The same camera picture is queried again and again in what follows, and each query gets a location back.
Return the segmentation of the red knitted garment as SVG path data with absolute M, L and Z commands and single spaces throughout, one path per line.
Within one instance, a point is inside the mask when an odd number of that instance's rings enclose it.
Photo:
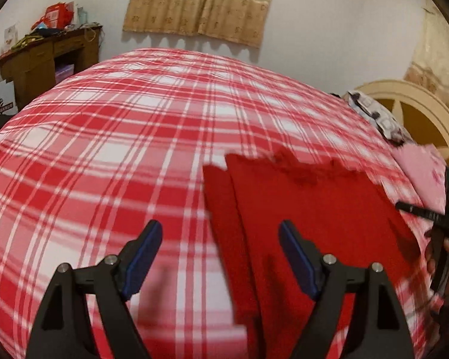
M 280 247 L 284 220 L 344 264 L 381 263 L 402 301 L 418 291 L 418 240 L 366 173 L 337 160 L 303 163 L 285 148 L 270 157 L 228 154 L 225 162 L 203 167 L 204 199 L 251 358 L 287 358 L 314 306 Z

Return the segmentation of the pink floral pillow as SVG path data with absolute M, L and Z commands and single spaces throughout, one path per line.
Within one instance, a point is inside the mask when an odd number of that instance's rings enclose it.
M 432 145 L 403 144 L 393 148 L 391 155 L 409 178 L 423 206 L 435 212 L 445 212 L 446 163 Z

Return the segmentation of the cream wooden headboard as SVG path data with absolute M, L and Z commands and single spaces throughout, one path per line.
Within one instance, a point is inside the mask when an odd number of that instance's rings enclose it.
M 434 145 L 449 165 L 449 108 L 443 101 L 404 80 L 376 80 L 356 89 L 391 111 L 417 144 Z

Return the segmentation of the grey patterned pillow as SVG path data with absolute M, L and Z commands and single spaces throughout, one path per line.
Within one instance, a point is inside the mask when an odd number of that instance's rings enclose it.
M 349 91 L 346 94 L 348 105 L 375 127 L 389 142 L 396 146 L 413 143 L 410 133 L 395 116 L 372 97 L 361 91 Z

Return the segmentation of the red white plaid bedsheet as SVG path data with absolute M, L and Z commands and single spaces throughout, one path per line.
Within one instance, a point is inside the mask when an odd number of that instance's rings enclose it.
M 419 203 L 381 135 L 344 101 L 241 61 L 136 49 L 76 74 L 0 131 L 0 341 L 23 358 L 60 263 L 98 263 L 151 219 L 164 241 L 131 313 L 154 358 L 246 358 L 202 192 L 206 163 L 289 147 L 337 158 Z

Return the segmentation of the white paper shopping bag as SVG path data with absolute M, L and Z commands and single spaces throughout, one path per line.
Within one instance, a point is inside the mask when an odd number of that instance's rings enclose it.
M 3 80 L 0 73 L 0 115 L 14 116 L 17 113 L 14 84 Z

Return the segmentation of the purple box in desk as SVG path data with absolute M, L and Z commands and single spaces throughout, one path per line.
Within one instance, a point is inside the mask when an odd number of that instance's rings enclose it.
M 72 75 L 74 75 L 74 64 L 57 67 L 55 71 L 56 84 L 59 84 Z

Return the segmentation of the dark wooden desk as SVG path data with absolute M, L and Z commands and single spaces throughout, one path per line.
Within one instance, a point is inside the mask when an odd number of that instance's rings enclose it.
M 72 65 L 74 73 L 99 61 L 102 26 L 91 25 L 34 40 L 0 56 L 2 79 L 14 84 L 15 101 L 23 109 L 57 84 L 56 71 Z

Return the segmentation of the yellow green cloth on desk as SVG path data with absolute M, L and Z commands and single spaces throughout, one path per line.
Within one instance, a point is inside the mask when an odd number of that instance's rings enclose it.
M 15 45 L 12 46 L 11 50 L 16 51 L 19 49 L 23 49 L 24 47 L 28 46 L 29 44 L 35 42 L 35 41 L 42 41 L 44 39 L 43 36 L 40 36 L 36 33 L 31 33 L 25 35 L 23 38 L 21 38 Z

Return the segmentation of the white card on desk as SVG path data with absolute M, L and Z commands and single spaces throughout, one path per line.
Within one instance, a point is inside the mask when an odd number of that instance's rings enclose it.
M 15 25 L 4 30 L 4 43 L 1 46 L 1 54 L 6 54 L 18 42 L 18 31 Z

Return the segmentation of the beige patterned window curtain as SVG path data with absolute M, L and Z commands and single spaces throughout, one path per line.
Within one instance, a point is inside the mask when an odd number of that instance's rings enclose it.
M 258 49 L 271 0 L 130 0 L 122 30 L 208 36 Z

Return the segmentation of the red gift box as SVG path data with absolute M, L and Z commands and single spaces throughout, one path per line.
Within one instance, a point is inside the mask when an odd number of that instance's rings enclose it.
M 57 2 L 49 6 L 31 30 L 38 28 L 65 29 L 74 20 L 74 2 Z

